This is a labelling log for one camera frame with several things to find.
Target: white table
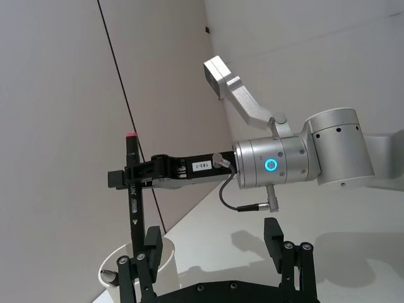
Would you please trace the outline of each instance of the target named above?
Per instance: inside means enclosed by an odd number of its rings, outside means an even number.
[[[321,302],[403,302],[404,193],[330,192],[316,182],[275,189],[279,213],[228,210],[216,188],[167,233],[182,287],[220,280],[278,285],[280,275],[263,242],[263,220],[273,216],[285,240],[314,244]],[[264,189],[239,190],[235,181],[224,196],[233,205],[266,200]],[[95,302],[110,302],[103,296]]]

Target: silver cylindrical joint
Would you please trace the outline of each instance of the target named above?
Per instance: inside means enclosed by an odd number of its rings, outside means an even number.
[[[319,185],[363,186],[374,177],[371,159],[354,109],[327,110],[310,117],[307,122],[321,169]]]
[[[278,198],[276,197],[273,185],[266,186],[266,193],[268,194],[268,206],[270,212],[274,213],[279,211]]]
[[[234,145],[240,188],[305,181],[306,146],[298,136],[258,138]]]

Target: white wall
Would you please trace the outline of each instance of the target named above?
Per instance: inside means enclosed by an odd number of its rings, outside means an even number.
[[[184,45],[173,42],[171,47],[190,55],[184,61],[178,58],[171,75],[192,69],[194,74],[181,78],[186,90],[172,87],[173,81],[156,85],[158,79],[150,76],[163,74],[160,65],[144,66],[145,53],[117,46],[130,54],[118,54],[122,66],[149,77],[144,81],[123,75],[147,157],[230,148],[224,109],[204,86],[201,64],[209,56],[209,42],[191,38],[197,35],[191,30],[194,20],[199,25],[205,12],[187,15],[183,9],[189,7],[182,4],[173,3],[172,10],[187,16],[184,27],[189,31],[179,32]],[[105,16],[134,18],[138,12],[130,9]],[[154,6],[145,14],[169,22],[171,12]],[[139,34],[134,30],[112,35],[127,35],[130,41]],[[153,32],[158,47],[156,35],[162,33]],[[102,291],[100,263],[129,240],[127,194],[107,189],[107,171],[125,164],[124,137],[131,123],[97,2],[3,1],[0,37],[0,302],[90,302]],[[141,44],[142,36],[137,37]],[[198,47],[203,56],[196,52],[193,57]],[[163,98],[164,90],[170,98]],[[174,95],[187,105],[180,112],[169,110]],[[156,96],[166,103],[161,109]],[[168,225],[213,186],[190,187],[178,195],[158,192],[159,201],[166,203],[162,207]],[[158,223],[149,191],[145,201],[148,225]]]
[[[206,0],[214,53],[296,133],[311,115],[357,109],[365,132],[404,128],[402,0]],[[233,139],[265,136],[227,104]]]
[[[203,72],[212,57],[203,0],[101,4],[146,159],[231,150],[223,104]],[[215,185],[157,189],[167,228]]]

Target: cable connector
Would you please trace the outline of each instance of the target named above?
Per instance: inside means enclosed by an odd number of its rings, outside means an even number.
[[[212,156],[213,167],[219,169],[220,167],[228,168],[230,166],[230,161],[223,158],[221,153],[214,153]]]
[[[243,205],[237,207],[238,212],[242,211],[259,211],[259,210],[269,210],[270,205],[268,203],[256,203],[256,204],[250,204],[250,205]]]

